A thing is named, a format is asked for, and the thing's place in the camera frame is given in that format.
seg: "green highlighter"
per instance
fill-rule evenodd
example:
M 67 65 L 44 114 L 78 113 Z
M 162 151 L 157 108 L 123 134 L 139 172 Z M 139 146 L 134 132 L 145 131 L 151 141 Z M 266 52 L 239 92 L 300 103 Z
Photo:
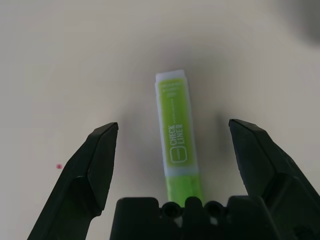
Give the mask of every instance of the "green highlighter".
M 158 73 L 155 90 L 169 201 L 182 207 L 188 197 L 203 201 L 185 71 Z

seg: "table surface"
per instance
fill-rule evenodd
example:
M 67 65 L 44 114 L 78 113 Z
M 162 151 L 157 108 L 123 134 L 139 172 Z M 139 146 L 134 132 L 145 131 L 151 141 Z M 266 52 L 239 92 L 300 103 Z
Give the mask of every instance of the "table surface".
M 3 0 L 0 239 L 26 239 L 93 129 L 118 122 L 106 208 L 167 200 L 156 73 L 184 69 L 206 200 L 245 195 L 230 118 L 267 130 L 320 192 L 320 43 L 290 0 Z

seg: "white surface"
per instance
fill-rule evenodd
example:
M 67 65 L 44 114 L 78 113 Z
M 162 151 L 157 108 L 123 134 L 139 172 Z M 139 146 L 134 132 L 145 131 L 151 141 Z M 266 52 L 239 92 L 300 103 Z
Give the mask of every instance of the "white surface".
M 96 127 L 117 121 L 106 209 L 166 201 L 155 74 L 184 69 L 206 199 L 245 194 L 228 119 L 266 129 L 320 192 L 320 49 L 275 0 L 2 0 L 0 239 L 26 239 L 61 170 Z

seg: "screw hole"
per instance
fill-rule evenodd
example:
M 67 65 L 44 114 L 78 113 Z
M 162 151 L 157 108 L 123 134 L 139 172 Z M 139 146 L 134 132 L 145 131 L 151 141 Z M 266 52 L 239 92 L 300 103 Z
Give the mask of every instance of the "screw hole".
M 181 208 L 175 202 L 168 202 L 163 205 L 162 213 L 169 218 L 177 218 L 181 215 Z
M 223 206 L 215 201 L 208 202 L 205 209 L 211 217 L 219 217 L 223 213 Z

